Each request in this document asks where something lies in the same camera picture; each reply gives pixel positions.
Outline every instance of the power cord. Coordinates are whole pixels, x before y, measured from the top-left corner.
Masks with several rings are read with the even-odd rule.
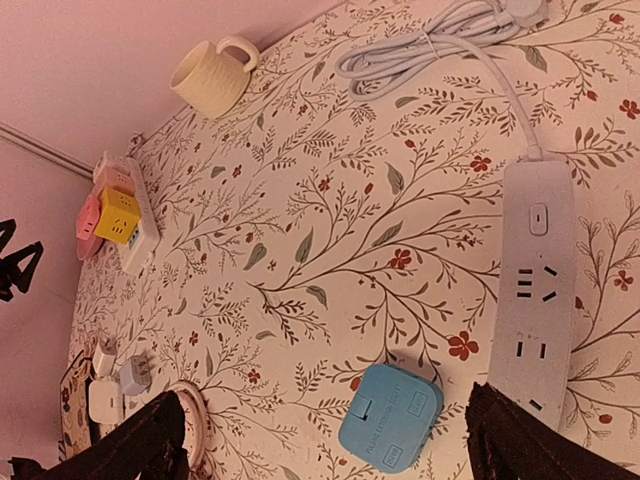
[[[463,52],[482,61],[505,92],[524,130],[529,160],[542,160],[542,149],[518,95],[497,63],[482,47],[513,38],[547,15],[545,0],[507,0],[506,9],[493,0],[457,0],[421,30],[380,40],[342,55],[336,72],[351,80],[356,101],[378,99],[399,88],[433,62]],[[371,82],[387,80],[370,90]]]

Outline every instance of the black object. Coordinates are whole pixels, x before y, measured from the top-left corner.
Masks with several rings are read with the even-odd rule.
[[[184,410],[175,392],[158,395],[91,448],[44,470],[13,458],[13,480],[187,480]]]
[[[465,416],[475,480],[640,480],[554,432],[489,384],[474,384]]]
[[[5,249],[15,231],[16,221],[14,219],[0,222],[0,253]],[[42,244],[36,242],[27,245],[22,250],[0,258],[0,300],[9,302],[13,299],[12,286],[15,286],[21,293],[29,291],[33,274],[43,252],[44,247]],[[20,270],[19,263],[31,255],[33,257],[29,260],[27,268]]]

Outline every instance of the blue container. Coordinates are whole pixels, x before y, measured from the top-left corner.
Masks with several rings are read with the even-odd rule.
[[[383,473],[400,473],[420,456],[443,401],[423,378],[390,365],[369,367],[340,427],[340,444]]]

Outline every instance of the mug handle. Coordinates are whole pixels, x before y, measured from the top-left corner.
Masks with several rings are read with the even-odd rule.
[[[258,62],[260,61],[260,52],[249,40],[237,35],[224,37],[218,42],[218,45],[216,46],[216,53],[220,55],[223,50],[229,47],[237,47],[249,55],[249,61],[245,63],[243,67],[244,73],[249,73],[258,66]]]

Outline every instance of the red flower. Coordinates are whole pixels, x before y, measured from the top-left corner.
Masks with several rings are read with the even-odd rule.
[[[358,390],[358,387],[360,386],[361,381],[362,381],[362,377],[355,377],[353,380],[351,380],[351,384],[349,384],[349,388],[351,389],[352,392],[355,392],[356,390]]]
[[[631,120],[635,120],[636,115],[640,115],[638,104],[626,99],[622,102],[622,105],[620,105],[620,111],[625,112]]]
[[[449,355],[452,357],[460,357],[460,360],[463,362],[466,362],[467,358],[469,358],[469,352],[478,353],[480,350],[476,342],[469,341],[469,333],[464,330],[460,332],[457,337],[454,335],[449,338],[449,346],[451,347],[449,349]]]
[[[482,158],[480,155],[476,155],[473,157],[473,161],[471,162],[471,168],[473,168],[474,172],[486,172],[489,169],[489,164],[491,163],[491,159],[484,157]]]
[[[620,25],[622,24],[622,22],[624,22],[624,17],[619,13],[612,13],[611,15],[609,15],[609,21],[611,23],[615,23],[616,25]]]
[[[329,190],[329,182],[331,182],[331,179],[329,177],[320,180],[320,184],[318,185],[318,190],[320,190],[321,192],[326,192],[327,190]]]
[[[627,277],[626,270],[620,270],[618,272],[618,275],[620,276],[620,278],[616,278],[613,281],[613,284],[616,287],[620,287],[620,290],[622,290],[623,292],[626,292],[627,290],[629,290],[629,285],[633,283],[633,277]]]
[[[252,368],[247,376],[249,377],[249,383],[253,383],[254,385],[260,380],[260,373],[256,372],[255,368]]]
[[[397,268],[398,270],[404,270],[404,267],[411,263],[411,252],[409,250],[401,250],[398,248],[395,251],[395,257],[389,262],[391,268]]]

